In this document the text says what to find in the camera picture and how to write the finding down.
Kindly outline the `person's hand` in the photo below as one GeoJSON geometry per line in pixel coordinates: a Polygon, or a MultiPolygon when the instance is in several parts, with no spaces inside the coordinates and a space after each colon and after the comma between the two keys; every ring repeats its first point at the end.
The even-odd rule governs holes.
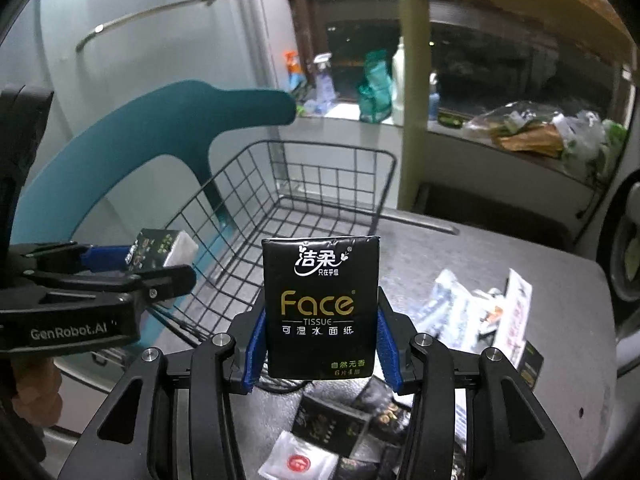
{"type": "Polygon", "coordinates": [[[47,428],[58,423],[63,400],[62,375],[52,358],[21,358],[12,361],[16,393],[15,413],[32,426],[47,428]]]}

